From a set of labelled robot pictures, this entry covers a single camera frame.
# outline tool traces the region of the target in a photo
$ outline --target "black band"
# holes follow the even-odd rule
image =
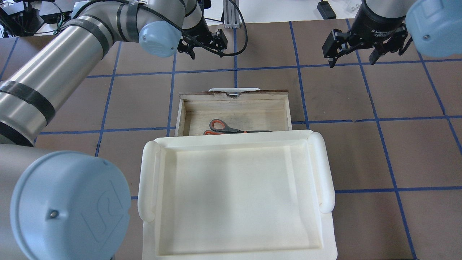
[[[189,11],[189,13],[185,14],[184,17],[191,15],[194,12],[194,10],[196,10],[196,7],[197,7],[197,1],[196,1],[196,4],[194,5],[194,8],[191,11]]]
[[[179,1],[183,4],[184,8],[186,8],[186,4],[184,3],[184,0],[179,0]]]
[[[122,8],[125,4],[121,4],[119,6],[119,9],[117,9],[117,17],[116,17],[116,20],[117,20],[117,30],[119,31],[119,34],[120,34],[120,37],[122,37],[122,40],[124,42],[128,42],[127,38],[125,38],[125,35],[123,35],[123,32],[122,32],[122,25],[120,23],[120,14],[122,12]]]
[[[34,147],[34,145],[27,140],[21,133],[16,131],[13,127],[0,122],[0,135],[10,139],[13,143],[17,145]]]
[[[92,22],[89,22],[87,20],[80,19],[80,18],[72,19],[68,21],[66,23],[66,26],[63,27],[63,29],[69,26],[78,26],[78,27],[84,28],[89,33],[93,34],[93,36],[96,37],[96,39],[101,44],[101,47],[103,48],[103,57],[106,56],[106,54],[109,51],[108,39],[106,38],[104,33],[98,28],[98,26],[96,26]]]
[[[56,114],[55,108],[46,97],[44,97],[35,89],[28,87],[22,83],[11,80],[2,81],[0,85],[0,92],[13,95],[33,105],[35,108],[37,108],[37,110],[39,110],[43,114],[45,120],[47,120],[47,124],[50,123],[50,121]]]
[[[138,4],[140,2],[138,1],[130,1],[128,4],[128,10],[127,10],[127,32],[128,32],[128,37],[132,42],[139,42],[138,39],[138,26],[136,25],[136,15],[138,14]]]
[[[101,24],[104,25],[104,27],[106,27],[106,29],[108,29],[109,31],[109,34],[111,34],[111,38],[112,38],[112,42],[114,42],[114,34],[112,34],[112,30],[109,28],[108,24],[105,23],[103,20],[101,20],[100,18],[94,16],[94,15],[91,15],[91,14],[85,14],[84,16],[88,16],[88,17],[91,17],[93,19],[95,19],[96,21],[100,22]]]

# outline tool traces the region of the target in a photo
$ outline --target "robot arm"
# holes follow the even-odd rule
[[[34,138],[116,41],[139,42],[149,53],[164,57],[178,48],[194,58],[196,46],[230,55],[222,53],[226,38],[221,30],[209,31],[197,0],[93,0],[64,27],[0,82],[0,143],[33,146]],[[178,44],[182,33],[186,45]]]
[[[402,55],[414,40],[417,50],[443,57],[462,52],[462,3],[453,0],[363,0],[348,32],[333,29],[322,46],[333,68],[338,58],[355,50],[374,48],[375,64],[388,52]],[[408,30],[412,38],[405,44]]]

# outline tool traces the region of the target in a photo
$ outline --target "white surface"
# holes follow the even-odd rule
[[[246,23],[272,23],[302,20],[322,20],[317,9],[319,0],[240,0],[239,9]],[[358,9],[352,10],[361,0],[329,0],[337,19],[354,18]],[[212,8],[204,10],[204,16],[220,20],[223,0],[212,0]],[[208,20],[208,24],[219,23]]]
[[[334,260],[334,187],[310,130],[146,144],[143,259]]]

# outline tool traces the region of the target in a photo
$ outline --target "open wooden box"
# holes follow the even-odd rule
[[[180,94],[175,136],[201,136],[215,118],[241,130],[292,130],[288,94],[288,90]]]

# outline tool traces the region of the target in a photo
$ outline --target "light blue cover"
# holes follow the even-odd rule
[[[141,47],[152,55],[170,57],[176,52],[181,32],[165,21],[146,24],[140,31]]]
[[[60,151],[32,163],[13,191],[13,234],[30,259],[110,259],[125,236],[130,192],[112,163]],[[51,217],[52,211],[58,211]]]
[[[418,0],[406,15],[417,50],[427,56],[462,53],[462,1]]]

